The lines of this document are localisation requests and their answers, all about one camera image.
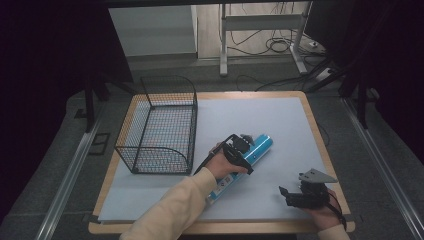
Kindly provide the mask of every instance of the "gray carpet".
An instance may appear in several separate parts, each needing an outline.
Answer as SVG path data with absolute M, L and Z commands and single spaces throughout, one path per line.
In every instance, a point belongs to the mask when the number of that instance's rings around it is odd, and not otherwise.
M 137 79 L 140 76 L 180 75 L 192 80 L 198 92 L 252 91 L 264 83 L 298 77 L 295 65 L 288 59 L 274 59 L 267 63 L 261 63 L 257 59 L 247 63 L 233 61 L 228 71 L 227 77 L 220 77 L 215 62 L 176 67 L 157 64 L 150 69 L 133 68 L 136 84 L 131 87 L 138 88 Z M 284 85 L 282 83 L 286 82 L 280 82 L 263 90 L 299 90 L 304 85 L 304 82 L 289 82 Z M 313 80 L 307 82 L 306 86 L 311 84 L 314 84 Z M 356 230 L 349 235 L 352 239 L 413 239 L 411 231 L 337 96 L 338 86 L 339 82 L 332 83 L 316 93 L 308 94 L 307 97 L 356 222 Z M 113 145 L 131 99 L 128 93 L 119 88 L 112 85 L 108 85 L 108 88 L 112 93 L 111 99 L 104 103 L 104 117 L 97 131 L 110 134 L 107 148 L 104 154 L 95 155 L 102 149 L 98 146 L 91 147 L 92 154 L 85 159 L 52 239 L 118 238 L 118 235 L 92 235 L 88 232 L 88 219 L 95 206 L 111 159 Z M 84 104 L 82 93 L 68 101 L 67 115 L 62 127 L 39 169 L 0 227 L 0 239 L 35 238 L 84 133 L 85 119 L 75 118 L 78 109 L 85 108 Z M 381 119 L 372 103 L 367 106 L 367 121 L 369 131 L 387 157 L 393 174 L 420 215 L 424 215 L 424 191 L 420 187 L 420 183 L 424 182 L 424 167 Z M 204 239 L 225 239 L 225 237 Z M 248 238 L 241 236 L 240 239 L 284 239 L 284 236 Z M 317 237 L 315 234 L 300 234 L 297 239 L 307 240 Z

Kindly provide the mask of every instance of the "blue can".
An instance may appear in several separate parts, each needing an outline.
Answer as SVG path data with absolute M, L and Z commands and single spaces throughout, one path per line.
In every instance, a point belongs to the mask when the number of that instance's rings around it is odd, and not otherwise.
M 272 139 L 270 136 L 261 134 L 254 140 L 255 145 L 251 145 L 249 151 L 243 154 L 243 157 L 250 163 L 254 165 L 256 162 L 261 159 L 265 153 L 269 151 L 272 146 Z M 222 194 L 237 180 L 243 177 L 246 174 L 234 174 L 230 173 L 223 179 L 217 180 L 217 187 L 213 190 L 209 196 L 206 198 L 209 204 L 213 204 Z

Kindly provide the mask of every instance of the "human arm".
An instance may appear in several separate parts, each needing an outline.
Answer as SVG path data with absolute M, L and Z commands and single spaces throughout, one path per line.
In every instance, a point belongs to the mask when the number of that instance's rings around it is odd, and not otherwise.
M 230 164 L 218 152 L 197 174 L 184 178 L 124 232 L 121 240 L 177 239 L 199 217 L 216 179 L 247 169 Z
M 330 194 L 330 204 L 340 211 L 335 192 L 330 189 L 328 189 L 328 192 Z M 318 228 L 318 237 L 320 240 L 350 239 L 340 219 L 328 207 L 302 210 L 312 216 L 312 220 Z

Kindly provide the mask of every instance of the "white wall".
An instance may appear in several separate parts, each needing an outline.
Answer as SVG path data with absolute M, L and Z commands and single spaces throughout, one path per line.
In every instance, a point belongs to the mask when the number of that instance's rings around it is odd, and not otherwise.
M 109 9 L 125 56 L 195 53 L 193 6 Z

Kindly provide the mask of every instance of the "wire basket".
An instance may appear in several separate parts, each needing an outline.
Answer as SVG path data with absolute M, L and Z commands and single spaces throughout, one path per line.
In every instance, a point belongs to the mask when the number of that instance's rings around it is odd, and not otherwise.
M 115 150 L 134 174 L 183 174 L 193 168 L 197 95 L 179 76 L 143 77 Z

